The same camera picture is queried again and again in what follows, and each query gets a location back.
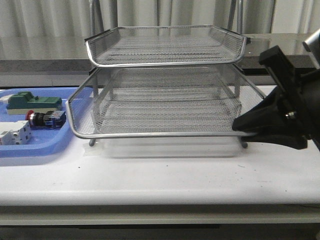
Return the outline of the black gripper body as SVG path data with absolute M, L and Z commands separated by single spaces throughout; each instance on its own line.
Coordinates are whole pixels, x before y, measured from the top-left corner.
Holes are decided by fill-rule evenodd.
M 313 140 L 319 148 L 320 70 L 300 74 L 277 45 L 263 51 L 258 62 L 267 69 L 292 106 L 285 115 L 295 121 L 303 130 L 302 135 Z

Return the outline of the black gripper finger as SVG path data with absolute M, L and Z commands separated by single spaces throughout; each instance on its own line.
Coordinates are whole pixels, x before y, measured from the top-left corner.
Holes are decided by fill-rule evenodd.
M 302 150 L 308 147 L 308 140 L 305 137 L 293 133 L 279 131 L 260 132 L 251 136 L 251 142 L 282 145 L 296 150 Z
M 232 129 L 246 133 L 296 133 L 296 121 L 286 116 L 296 110 L 294 97 L 291 91 L 274 88 L 259 104 L 237 117 Z

